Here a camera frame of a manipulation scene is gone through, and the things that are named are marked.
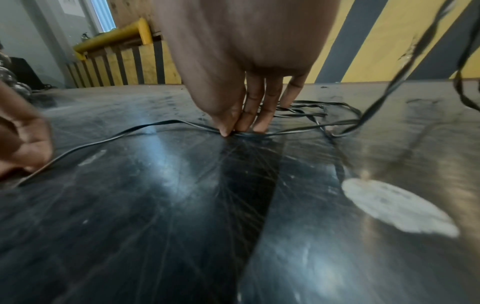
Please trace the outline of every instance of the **hand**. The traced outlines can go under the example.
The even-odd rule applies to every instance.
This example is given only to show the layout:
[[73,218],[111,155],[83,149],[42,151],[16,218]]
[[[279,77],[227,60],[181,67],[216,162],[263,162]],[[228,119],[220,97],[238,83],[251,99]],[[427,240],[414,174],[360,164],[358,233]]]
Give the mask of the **hand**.
[[[338,4],[157,0],[157,16],[193,101],[227,136],[252,124],[255,132],[265,132],[278,102],[290,106],[320,54]],[[284,76],[292,79],[281,96]]]
[[16,168],[34,172],[45,165],[52,154],[48,122],[0,81],[0,177]]

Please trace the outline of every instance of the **gray wall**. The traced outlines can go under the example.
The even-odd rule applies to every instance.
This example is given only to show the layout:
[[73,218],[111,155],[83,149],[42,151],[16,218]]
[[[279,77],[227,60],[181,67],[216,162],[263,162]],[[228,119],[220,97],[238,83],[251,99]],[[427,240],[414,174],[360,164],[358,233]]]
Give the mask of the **gray wall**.
[[75,87],[66,64],[75,60],[72,46],[85,32],[92,36],[95,29],[86,18],[65,14],[59,0],[1,0],[4,53],[24,58],[44,83]]

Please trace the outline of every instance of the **electrical cord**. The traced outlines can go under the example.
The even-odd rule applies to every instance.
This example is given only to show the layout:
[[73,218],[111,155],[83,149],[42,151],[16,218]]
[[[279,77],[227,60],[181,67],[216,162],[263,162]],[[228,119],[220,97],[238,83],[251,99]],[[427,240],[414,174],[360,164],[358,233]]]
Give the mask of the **electrical cord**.
[[[316,129],[321,129],[324,132],[327,133],[328,136],[335,138],[335,137],[343,137],[345,135],[351,134],[358,128],[360,128],[363,124],[365,124],[368,120],[370,120],[376,112],[382,107],[384,104],[385,100],[387,97],[393,93],[407,78],[409,75],[410,69],[412,68],[415,60],[419,57],[420,54],[427,48],[427,46],[432,42],[436,32],[437,32],[437,27],[441,19],[445,17],[454,7],[455,0],[446,0],[442,6],[440,7],[439,11],[437,12],[432,24],[429,26],[429,28],[425,31],[425,33],[422,35],[420,40],[418,41],[415,49],[413,50],[412,56],[410,60],[405,64],[405,66],[395,75],[392,81],[389,82],[385,92],[383,95],[377,99],[365,112],[361,112],[359,109],[356,109],[352,106],[350,106],[347,103],[343,102],[322,102],[322,101],[309,101],[309,100],[299,100],[299,101],[294,101],[293,104],[289,108],[282,108],[282,107],[277,107],[277,111],[281,112],[291,112],[291,114],[275,114],[274,117],[278,118],[297,118],[297,117],[307,117],[309,120],[313,121],[315,123],[314,126],[305,126],[305,127],[298,127],[298,128],[291,128],[291,129],[286,129],[282,131],[277,131],[277,132],[272,132],[272,133],[265,133],[265,134],[259,134],[259,133],[250,133],[250,132],[233,132],[232,136],[237,136],[237,137],[244,137],[244,138],[266,138],[266,137],[271,137],[271,136],[278,136],[278,135],[287,135],[287,134],[295,134],[295,133],[303,133],[303,132],[309,132],[312,130]],[[465,48],[464,53],[460,57],[460,60],[458,61],[457,67],[458,67],[458,72],[455,76],[455,80],[453,82],[455,90],[458,92],[460,96],[461,102],[472,109],[475,109],[480,112],[480,107],[475,104],[472,100],[470,100],[467,96],[464,95],[463,91],[463,79],[462,79],[462,69],[465,66],[465,63],[467,62],[471,52],[472,52],[472,47],[474,44],[474,41],[476,37],[478,36],[480,32],[480,15],[474,24],[471,33],[470,33],[470,40],[468,42],[467,47]],[[324,109],[324,105],[330,105],[330,106],[340,106],[347,108],[350,110],[357,119],[348,119],[348,120],[340,120],[336,122],[331,122],[331,123],[319,123],[316,120],[316,117],[325,117],[327,116],[327,113],[325,112],[320,112],[320,113],[305,113],[302,108],[319,108],[319,109]],[[126,129],[124,131],[121,131],[107,139],[101,140],[101,141],[96,141],[84,145],[80,145],[77,147],[74,147],[65,153],[61,154],[60,156],[54,158],[51,160],[48,164],[37,170],[36,172],[32,173],[31,175],[27,176],[26,178],[20,180],[15,187],[21,186],[34,178],[35,176],[39,175],[40,173],[44,172],[46,169],[48,169],[50,166],[53,164],[57,163],[61,159],[65,158],[66,156],[74,153],[75,151],[78,151],[80,149],[84,149],[87,147],[99,145],[99,144],[104,144],[119,138],[122,138],[132,132],[135,132],[137,130],[140,130],[142,128],[150,127],[150,126],[162,126],[162,125],[170,125],[170,124],[187,124],[189,126],[198,128],[200,130],[204,130],[207,132],[212,132],[212,133],[217,133],[219,134],[220,132],[211,126],[204,125],[204,124],[198,124],[198,123],[193,123],[193,122],[188,122],[184,120],[178,120],[178,119],[172,119],[172,120],[166,120],[166,121],[160,121],[160,122],[155,122],[155,123],[150,123],[150,124],[143,124],[143,125],[138,125],[131,127],[129,129]],[[331,132],[327,132],[325,130],[326,126],[341,126],[341,125],[350,125],[346,129],[344,129],[342,132],[338,134],[333,134]]]

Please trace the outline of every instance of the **striped wall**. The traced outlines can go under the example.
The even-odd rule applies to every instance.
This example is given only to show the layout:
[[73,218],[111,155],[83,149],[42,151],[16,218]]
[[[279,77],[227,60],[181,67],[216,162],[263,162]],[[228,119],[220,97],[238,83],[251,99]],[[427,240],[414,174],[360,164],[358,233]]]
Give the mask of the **striped wall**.
[[165,41],[75,62],[68,69],[77,88],[182,83]]
[[[329,37],[306,83],[383,82],[393,78],[444,0],[341,0]],[[480,0],[456,0],[409,80],[448,79],[480,14]],[[480,78],[480,39],[463,76]],[[69,66],[77,87],[180,84],[168,45],[155,42]]]

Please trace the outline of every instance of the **yellow tube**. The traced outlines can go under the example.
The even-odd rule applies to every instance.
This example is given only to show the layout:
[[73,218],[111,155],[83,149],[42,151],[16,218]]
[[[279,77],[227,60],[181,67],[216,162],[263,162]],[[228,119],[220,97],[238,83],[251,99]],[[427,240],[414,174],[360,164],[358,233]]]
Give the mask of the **yellow tube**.
[[73,49],[80,54],[95,50],[109,44],[125,40],[136,35],[140,35],[141,42],[146,44],[153,43],[152,33],[150,32],[149,24],[144,18],[140,18],[137,22],[134,22],[124,28],[115,29],[108,33],[101,34],[94,38],[88,39],[82,43],[77,44]]

